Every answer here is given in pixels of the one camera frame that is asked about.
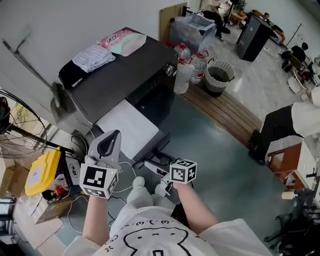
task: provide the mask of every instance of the wooden board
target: wooden board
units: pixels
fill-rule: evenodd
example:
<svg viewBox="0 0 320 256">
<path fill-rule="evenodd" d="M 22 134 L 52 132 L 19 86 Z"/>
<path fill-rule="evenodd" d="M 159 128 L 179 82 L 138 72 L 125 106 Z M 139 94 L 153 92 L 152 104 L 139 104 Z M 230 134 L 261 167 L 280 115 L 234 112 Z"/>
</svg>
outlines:
<svg viewBox="0 0 320 256">
<path fill-rule="evenodd" d="M 262 122 L 227 93 L 212 97 L 201 85 L 190 84 L 183 96 L 245 146 L 253 130 L 260 130 Z"/>
<path fill-rule="evenodd" d="M 165 43 L 170 40 L 170 19 L 181 16 L 182 8 L 187 2 L 179 3 L 160 10 L 159 41 Z"/>
</svg>

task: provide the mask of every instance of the pink package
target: pink package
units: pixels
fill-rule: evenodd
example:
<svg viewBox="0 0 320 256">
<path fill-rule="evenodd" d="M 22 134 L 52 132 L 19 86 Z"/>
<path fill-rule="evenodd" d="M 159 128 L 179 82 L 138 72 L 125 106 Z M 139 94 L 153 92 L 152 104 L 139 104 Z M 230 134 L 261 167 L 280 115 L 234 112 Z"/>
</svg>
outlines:
<svg viewBox="0 0 320 256">
<path fill-rule="evenodd" d="M 101 40 L 100 46 L 114 54 L 127 57 L 143 46 L 146 39 L 147 36 L 145 34 L 135 33 L 130 30 L 120 30 Z"/>
</svg>

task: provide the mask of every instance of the black shoe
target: black shoe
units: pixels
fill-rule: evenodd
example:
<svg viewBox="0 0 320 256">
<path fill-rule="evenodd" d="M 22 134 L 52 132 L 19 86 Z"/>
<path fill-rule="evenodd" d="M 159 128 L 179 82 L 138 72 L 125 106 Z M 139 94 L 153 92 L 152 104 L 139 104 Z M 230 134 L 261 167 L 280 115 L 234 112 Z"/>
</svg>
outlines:
<svg viewBox="0 0 320 256">
<path fill-rule="evenodd" d="M 266 165 L 266 161 L 264 159 L 259 159 L 257 157 L 257 153 L 255 150 L 250 150 L 248 155 L 255 160 L 260 166 L 265 166 Z"/>
<path fill-rule="evenodd" d="M 254 129 L 251 135 L 250 140 L 248 141 L 248 149 L 250 151 L 253 151 L 256 149 L 256 146 L 258 144 L 258 138 L 259 138 L 260 132 L 258 129 Z"/>
<path fill-rule="evenodd" d="M 223 41 L 224 41 L 224 39 L 222 38 L 222 36 L 221 36 L 221 35 L 215 35 L 215 37 L 216 37 L 216 38 L 218 38 L 221 42 L 223 42 Z"/>
</svg>

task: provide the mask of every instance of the water bottle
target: water bottle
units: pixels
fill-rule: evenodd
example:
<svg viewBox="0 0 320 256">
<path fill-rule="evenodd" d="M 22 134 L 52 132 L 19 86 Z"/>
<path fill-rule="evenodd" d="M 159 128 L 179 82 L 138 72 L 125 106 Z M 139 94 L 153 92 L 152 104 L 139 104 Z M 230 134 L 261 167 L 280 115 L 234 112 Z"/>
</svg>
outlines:
<svg viewBox="0 0 320 256">
<path fill-rule="evenodd" d="M 193 65 L 194 68 L 190 78 L 191 83 L 198 84 L 201 81 L 202 77 L 204 76 L 204 73 L 207 68 L 207 61 L 206 61 L 207 56 L 209 56 L 209 53 L 207 50 L 205 50 L 204 52 L 198 52 L 193 57 L 191 65 Z"/>
<path fill-rule="evenodd" d="M 193 71 L 193 66 L 190 65 L 192 58 L 179 58 L 178 67 L 176 70 L 176 77 L 173 91 L 176 94 L 184 94 L 189 87 L 189 79 Z"/>
<path fill-rule="evenodd" d="M 185 43 L 179 43 L 173 48 L 179 55 L 179 58 L 188 59 L 191 56 L 190 50 Z"/>
</svg>

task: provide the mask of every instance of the black speaker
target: black speaker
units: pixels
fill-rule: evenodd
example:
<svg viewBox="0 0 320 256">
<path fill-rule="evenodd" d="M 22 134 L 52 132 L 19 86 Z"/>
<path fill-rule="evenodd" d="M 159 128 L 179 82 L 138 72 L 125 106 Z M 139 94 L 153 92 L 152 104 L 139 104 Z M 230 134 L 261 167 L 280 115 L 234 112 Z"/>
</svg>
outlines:
<svg viewBox="0 0 320 256">
<path fill-rule="evenodd" d="M 268 23 L 251 15 L 237 42 L 236 51 L 240 59 L 253 62 L 272 32 L 273 30 Z"/>
</svg>

